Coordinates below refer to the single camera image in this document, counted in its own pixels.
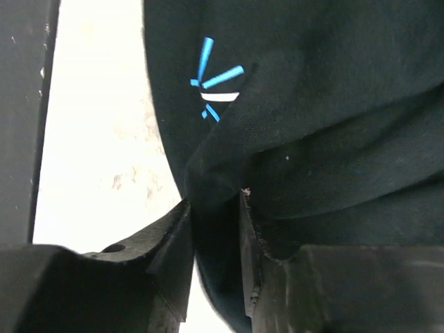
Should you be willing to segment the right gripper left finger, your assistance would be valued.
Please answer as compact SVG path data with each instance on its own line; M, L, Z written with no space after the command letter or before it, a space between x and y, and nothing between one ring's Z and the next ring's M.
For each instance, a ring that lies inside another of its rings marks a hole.
M1 249L2 332L177 332L193 270L191 208L99 253L60 246Z

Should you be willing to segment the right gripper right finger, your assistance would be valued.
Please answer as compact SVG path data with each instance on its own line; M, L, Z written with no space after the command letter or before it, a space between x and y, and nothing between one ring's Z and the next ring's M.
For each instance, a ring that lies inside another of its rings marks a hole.
M443 190L415 189L299 219L241 197L255 332L442 332Z

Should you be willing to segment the black t shirt blue logo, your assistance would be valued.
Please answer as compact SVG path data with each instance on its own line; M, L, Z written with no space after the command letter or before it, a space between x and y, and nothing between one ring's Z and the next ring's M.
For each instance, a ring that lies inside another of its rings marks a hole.
M443 244L442 1L145 1L144 34L203 288L235 332L241 193L276 258Z

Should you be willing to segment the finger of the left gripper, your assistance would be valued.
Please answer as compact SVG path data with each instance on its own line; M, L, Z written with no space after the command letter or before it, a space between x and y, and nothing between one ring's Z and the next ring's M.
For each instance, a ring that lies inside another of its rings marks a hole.
M33 240L60 2L1 0L1 243Z

